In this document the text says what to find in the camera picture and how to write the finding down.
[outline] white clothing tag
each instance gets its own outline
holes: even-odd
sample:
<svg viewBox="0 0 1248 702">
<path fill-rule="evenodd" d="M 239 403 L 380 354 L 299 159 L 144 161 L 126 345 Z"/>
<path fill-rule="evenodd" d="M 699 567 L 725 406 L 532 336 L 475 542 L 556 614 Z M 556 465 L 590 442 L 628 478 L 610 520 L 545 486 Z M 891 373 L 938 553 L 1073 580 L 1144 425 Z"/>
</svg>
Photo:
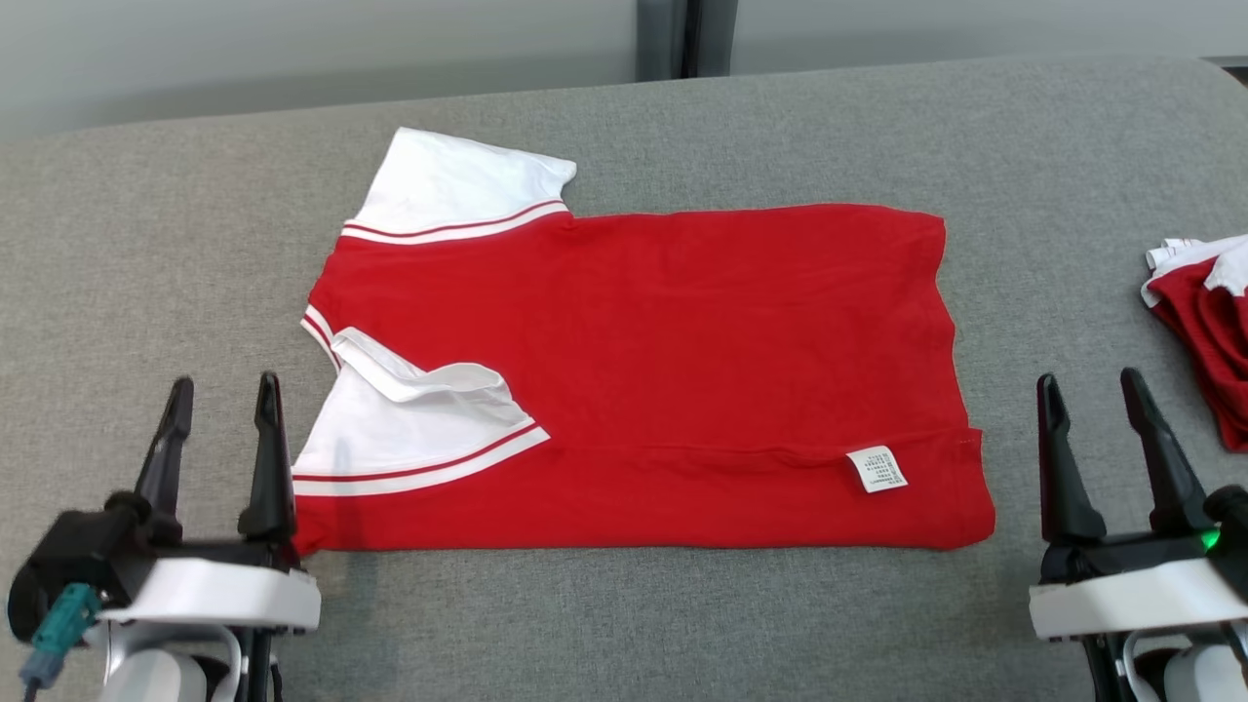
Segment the white clothing tag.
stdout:
<svg viewBox="0 0 1248 702">
<path fill-rule="evenodd" d="M 897 467 L 897 458 L 892 456 L 892 451 L 889 451 L 887 446 L 872 446 L 861 451 L 854 451 L 849 453 L 849 457 L 850 461 L 854 461 L 854 467 L 859 470 L 859 477 L 862 478 L 862 487 L 867 492 L 879 492 L 909 485 L 901 475 L 901 468 Z"/>
</svg>

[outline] gray table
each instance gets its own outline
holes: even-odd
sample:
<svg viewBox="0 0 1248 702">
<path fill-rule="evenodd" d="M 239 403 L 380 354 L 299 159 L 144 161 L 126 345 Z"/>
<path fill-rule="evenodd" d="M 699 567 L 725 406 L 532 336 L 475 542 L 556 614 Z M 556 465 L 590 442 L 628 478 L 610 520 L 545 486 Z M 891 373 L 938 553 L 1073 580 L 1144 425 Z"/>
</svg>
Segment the gray table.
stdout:
<svg viewBox="0 0 1248 702">
<path fill-rule="evenodd" d="M 578 215 L 857 201 L 946 217 L 940 287 L 997 533 L 953 553 L 323 553 L 322 630 L 281 647 L 290 700 L 1090 698 L 1078 647 L 1035 641 L 1027 617 L 1036 377 L 1060 373 L 1111 530 L 1149 510 L 1123 365 L 1206 485 L 1248 467 L 1137 292 L 1163 237 L 1248 231 L 1248 91 L 1209 65 L 958 62 L 198 119 L 0 147 L 5 582 L 57 511 L 134 480 L 182 372 L 198 392 L 181 516 L 232 533 L 256 378 L 281 375 L 297 450 L 333 380 L 297 326 L 305 295 L 399 125 L 578 161 Z M 0 643 L 12 697 L 22 655 Z M 76 656 L 40 700 L 91 698 L 99 666 Z"/>
</svg>

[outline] gray wall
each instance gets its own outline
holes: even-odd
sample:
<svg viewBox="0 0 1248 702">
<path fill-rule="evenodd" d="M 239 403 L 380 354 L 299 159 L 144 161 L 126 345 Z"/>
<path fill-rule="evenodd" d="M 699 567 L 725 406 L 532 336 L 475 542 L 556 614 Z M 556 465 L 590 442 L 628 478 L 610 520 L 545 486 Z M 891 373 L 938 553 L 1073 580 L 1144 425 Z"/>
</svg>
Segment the gray wall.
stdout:
<svg viewBox="0 0 1248 702">
<path fill-rule="evenodd" d="M 146 119 L 625 82 L 634 75 L 634 5 L 2 0 L 0 140 Z M 733 69 L 1053 51 L 1248 55 L 1248 0 L 740 0 Z"/>
</svg>

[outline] red stripe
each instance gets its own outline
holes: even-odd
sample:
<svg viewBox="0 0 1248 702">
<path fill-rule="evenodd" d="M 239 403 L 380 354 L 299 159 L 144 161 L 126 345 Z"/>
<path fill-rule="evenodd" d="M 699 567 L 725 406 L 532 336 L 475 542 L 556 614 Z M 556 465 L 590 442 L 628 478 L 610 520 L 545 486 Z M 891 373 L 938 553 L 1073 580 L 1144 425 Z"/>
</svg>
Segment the red stripe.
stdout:
<svg viewBox="0 0 1248 702">
<path fill-rule="evenodd" d="M 517 430 L 517 431 L 514 431 L 514 432 L 504 436 L 503 438 L 499 438 L 498 441 L 490 443 L 489 446 L 482 448 L 480 451 L 475 451 L 473 453 L 469 453 L 469 455 L 464 456 L 463 458 L 456 458 L 454 461 L 447 461 L 446 463 L 438 463 L 436 466 L 424 466 L 424 467 L 421 467 L 421 468 L 412 468 L 409 471 L 398 471 L 398 472 L 393 472 L 393 473 L 372 473 L 372 475 L 366 475 L 366 476 L 321 476 L 321 475 L 313 476 L 313 475 L 296 475 L 293 477 L 295 477 L 295 480 L 306 480 L 306 481 L 312 481 L 312 482 L 361 482 L 361 481 L 367 481 L 367 480 L 383 480 L 383 478 L 389 478 L 389 477 L 414 476 L 417 473 L 424 473 L 424 472 L 436 471 L 436 470 L 439 470 L 439 468 L 449 468 L 451 466 L 456 466 L 456 465 L 463 463 L 464 461 L 470 461 L 470 460 L 475 458 L 477 456 L 480 456 L 482 453 L 488 453 L 488 452 L 493 451 L 494 448 L 498 448 L 499 446 L 507 443 L 508 441 L 510 441 L 513 438 L 517 438 L 519 436 L 523 436 L 523 435 L 525 435 L 525 433 L 528 433 L 528 432 L 530 432 L 530 431 L 533 431 L 535 428 L 538 428 L 538 425 L 537 423 L 532 423 L 532 425 L 529 425 L 529 426 L 527 426 L 524 428 Z"/>
<path fill-rule="evenodd" d="M 533 205 L 530 207 L 525 207 L 525 209 L 520 210 L 519 212 L 515 212 L 514 215 L 508 215 L 508 216 L 505 216 L 503 219 L 499 219 L 499 220 L 487 220 L 487 221 L 483 221 L 483 222 L 469 222 L 469 224 L 464 224 L 464 225 L 444 225 L 444 226 L 439 226 L 439 227 L 434 227 L 434 229 L 427 229 L 424 231 L 413 231 L 411 234 L 394 234 L 394 232 L 391 232 L 391 231 L 382 231 L 379 229 L 372 229 L 372 227 L 361 226 L 361 225 L 351 224 L 351 222 L 342 225 L 342 229 L 356 229 L 356 230 L 359 230 L 359 231 L 367 231 L 369 234 L 379 234 L 382 236 L 393 236 L 393 237 L 397 237 L 397 239 L 408 239 L 408 237 L 412 237 L 412 236 L 424 236 L 427 234 L 437 234 L 439 231 L 447 231 L 447 230 L 454 230 L 454 229 L 472 229 L 472 227 L 475 227 L 475 226 L 500 225 L 503 222 L 509 222 L 512 220 L 523 217 L 524 215 L 532 212 L 533 210 L 537 210 L 538 207 L 545 207 L 547 205 L 554 205 L 555 202 L 562 204 L 563 200 L 547 200 L 545 202 L 538 202 L 537 205 Z"/>
<path fill-rule="evenodd" d="M 333 349 L 329 347 L 329 337 L 326 336 L 324 330 L 321 329 L 319 325 L 316 324 L 316 320 L 313 320 L 311 315 L 303 315 L 303 321 L 306 321 L 308 324 L 308 326 L 311 326 L 312 329 L 316 330 L 317 336 L 319 336 L 321 341 L 324 342 L 326 350 L 329 351 L 329 358 L 333 360 L 333 365 L 336 367 L 341 368 L 342 363 L 338 362 L 338 355 L 334 353 Z"/>
</svg>

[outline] blue connector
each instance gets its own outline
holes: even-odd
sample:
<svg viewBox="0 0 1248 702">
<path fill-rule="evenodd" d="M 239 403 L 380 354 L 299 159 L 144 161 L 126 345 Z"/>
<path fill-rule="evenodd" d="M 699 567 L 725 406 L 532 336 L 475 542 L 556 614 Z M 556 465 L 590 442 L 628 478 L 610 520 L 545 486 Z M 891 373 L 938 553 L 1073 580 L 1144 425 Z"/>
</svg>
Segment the blue connector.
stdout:
<svg viewBox="0 0 1248 702">
<path fill-rule="evenodd" d="M 47 690 L 65 667 L 65 656 L 95 623 L 100 598 L 90 586 L 74 582 L 65 586 L 51 611 L 44 617 L 31 645 L 35 647 L 17 673 L 27 690 Z"/>
</svg>

